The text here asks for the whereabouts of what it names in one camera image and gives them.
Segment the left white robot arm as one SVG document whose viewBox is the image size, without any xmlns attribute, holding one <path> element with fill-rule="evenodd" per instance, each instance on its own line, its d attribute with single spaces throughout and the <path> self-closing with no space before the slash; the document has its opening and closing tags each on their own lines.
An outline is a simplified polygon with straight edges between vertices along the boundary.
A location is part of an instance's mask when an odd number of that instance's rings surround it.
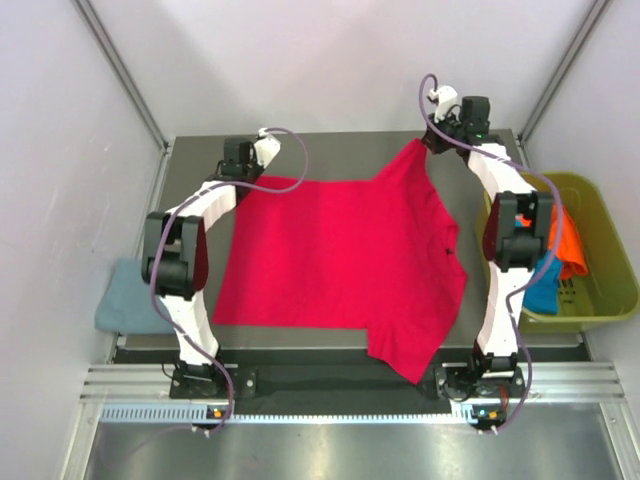
<svg viewBox="0 0 640 480">
<path fill-rule="evenodd" d="M 248 194 L 264 167 L 254 143 L 229 137 L 216 170 L 180 205 L 154 211 L 144 223 L 141 276 L 152 305 L 173 327 L 179 342 L 172 398 L 222 398 L 227 374 L 219 343 L 209 327 L 204 287 L 209 275 L 206 233 Z"/>
</svg>

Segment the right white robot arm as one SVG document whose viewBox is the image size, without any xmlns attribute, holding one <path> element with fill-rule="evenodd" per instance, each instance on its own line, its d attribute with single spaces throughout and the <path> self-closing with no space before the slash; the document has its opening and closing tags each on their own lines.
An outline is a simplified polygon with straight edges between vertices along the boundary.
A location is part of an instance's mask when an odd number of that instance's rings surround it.
<svg viewBox="0 0 640 480">
<path fill-rule="evenodd" d="M 555 195 L 538 191 L 489 132 L 490 103 L 443 86 L 420 97 L 434 105 L 422 139 L 434 154 L 455 151 L 480 181 L 490 205 L 481 247 L 489 267 L 483 325 L 464 370 L 449 370 L 445 393 L 487 396 L 521 382 L 519 318 L 525 290 L 546 255 Z"/>
</svg>

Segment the magenta t shirt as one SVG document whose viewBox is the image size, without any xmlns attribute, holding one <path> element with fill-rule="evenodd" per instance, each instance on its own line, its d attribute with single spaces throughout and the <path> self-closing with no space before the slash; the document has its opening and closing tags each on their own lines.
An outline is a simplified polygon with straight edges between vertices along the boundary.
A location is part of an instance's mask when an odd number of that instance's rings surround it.
<svg viewBox="0 0 640 480">
<path fill-rule="evenodd" d="M 427 157 L 413 139 L 369 180 L 261 178 L 236 210 L 213 322 L 360 329 L 369 356 L 418 383 L 467 283 Z"/>
</svg>

